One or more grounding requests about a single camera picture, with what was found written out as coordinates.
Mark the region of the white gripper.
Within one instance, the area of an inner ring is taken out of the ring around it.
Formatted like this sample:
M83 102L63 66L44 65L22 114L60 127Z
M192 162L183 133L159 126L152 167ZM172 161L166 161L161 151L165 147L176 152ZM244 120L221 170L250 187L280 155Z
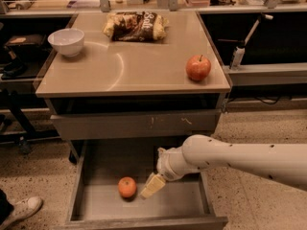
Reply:
M156 169L158 173L152 172L147 179L140 192L143 199L147 199L161 190L166 185L166 180L179 180L186 174L200 171L198 163L200 162L201 151L199 149L181 146L171 149L158 148L157 152Z

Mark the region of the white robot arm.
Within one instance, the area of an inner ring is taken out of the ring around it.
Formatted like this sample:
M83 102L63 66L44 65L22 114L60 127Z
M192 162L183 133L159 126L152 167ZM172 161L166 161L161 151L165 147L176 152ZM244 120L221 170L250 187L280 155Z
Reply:
M217 167L229 167L304 190L307 145L235 144L192 135L178 148L158 150L156 171L149 176L140 196L147 199L169 181Z

